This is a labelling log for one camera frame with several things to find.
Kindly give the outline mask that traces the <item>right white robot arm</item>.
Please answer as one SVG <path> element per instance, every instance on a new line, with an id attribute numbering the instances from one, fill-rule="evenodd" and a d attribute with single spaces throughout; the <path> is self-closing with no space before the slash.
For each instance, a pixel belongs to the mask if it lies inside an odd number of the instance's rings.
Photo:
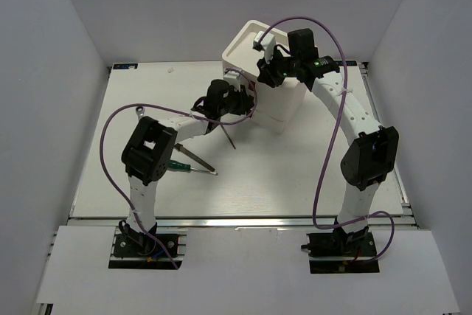
<path id="1" fill-rule="evenodd" d="M 258 60 L 258 82 L 272 88 L 288 77 L 296 78 L 333 115 L 335 132 L 342 132 L 349 145 L 340 162 L 346 190 L 333 236 L 334 249 L 350 255 L 368 230 L 374 195 L 394 168 L 399 133 L 384 127 L 347 88 L 347 63 L 320 56 L 313 31 L 305 28 L 288 33 L 288 48 L 278 48 L 269 31 L 260 31 L 253 48 L 263 53 Z"/>

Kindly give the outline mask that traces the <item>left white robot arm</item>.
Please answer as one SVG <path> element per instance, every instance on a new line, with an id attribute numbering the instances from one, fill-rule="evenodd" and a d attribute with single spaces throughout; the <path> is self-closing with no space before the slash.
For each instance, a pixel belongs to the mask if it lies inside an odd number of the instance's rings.
<path id="1" fill-rule="evenodd" d="M 195 136 L 212 132 L 227 114 L 249 116 L 257 106 L 253 83 L 233 86 L 225 80 L 210 83 L 206 95 L 198 98 L 190 113 L 155 120 L 142 117 L 124 151 L 122 162 L 128 175 L 130 212 L 120 230 L 139 255 L 150 254 L 156 246 L 154 207 L 156 188 L 170 167 L 174 146 Z"/>

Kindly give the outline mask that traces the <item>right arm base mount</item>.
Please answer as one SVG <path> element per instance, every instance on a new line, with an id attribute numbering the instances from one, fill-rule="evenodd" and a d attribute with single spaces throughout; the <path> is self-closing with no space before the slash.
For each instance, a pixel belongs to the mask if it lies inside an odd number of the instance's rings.
<path id="1" fill-rule="evenodd" d="M 307 234 L 300 249 L 308 254 L 311 274 L 375 274 L 380 272 L 371 232 L 360 240 L 343 244 L 333 233 Z"/>

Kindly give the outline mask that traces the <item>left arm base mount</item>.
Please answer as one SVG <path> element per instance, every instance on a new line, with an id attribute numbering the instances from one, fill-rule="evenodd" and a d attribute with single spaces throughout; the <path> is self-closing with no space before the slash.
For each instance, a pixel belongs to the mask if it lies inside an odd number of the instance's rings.
<path id="1" fill-rule="evenodd" d="M 166 247 L 176 267 L 163 248 L 154 240 L 145 248 L 116 232 L 108 261 L 110 269 L 171 270 L 176 271 L 182 264 L 187 245 L 185 233 L 159 233 L 156 236 Z"/>

